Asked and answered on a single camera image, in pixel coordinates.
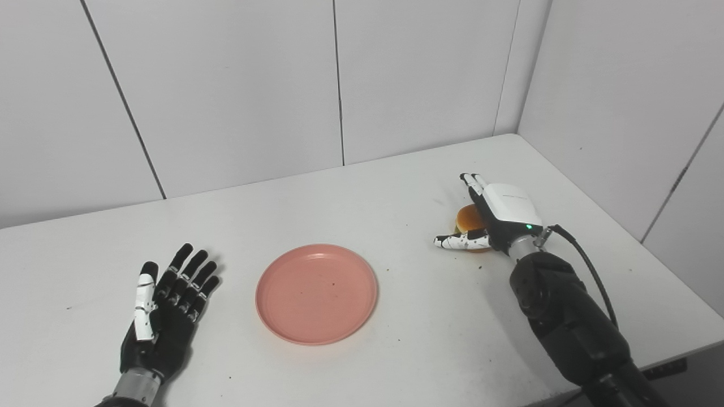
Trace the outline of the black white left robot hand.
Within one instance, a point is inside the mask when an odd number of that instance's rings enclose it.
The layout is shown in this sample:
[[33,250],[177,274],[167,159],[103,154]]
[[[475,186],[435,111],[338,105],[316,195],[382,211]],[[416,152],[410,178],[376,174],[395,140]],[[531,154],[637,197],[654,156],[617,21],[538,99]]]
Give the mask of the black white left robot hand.
[[147,261],[138,275],[133,320],[120,348],[120,373],[142,369],[165,382],[181,371],[197,322],[221,280],[206,250],[184,243],[165,270]]

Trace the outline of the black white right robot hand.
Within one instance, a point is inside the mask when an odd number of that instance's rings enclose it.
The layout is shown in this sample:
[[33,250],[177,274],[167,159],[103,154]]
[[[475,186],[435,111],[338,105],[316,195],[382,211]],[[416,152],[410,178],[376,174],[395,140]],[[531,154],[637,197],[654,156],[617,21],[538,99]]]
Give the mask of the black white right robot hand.
[[459,177],[466,184],[484,227],[438,235],[433,240],[436,247],[459,252],[492,249],[514,261],[542,250],[538,240],[545,226],[522,188],[487,183],[479,174],[462,173]]

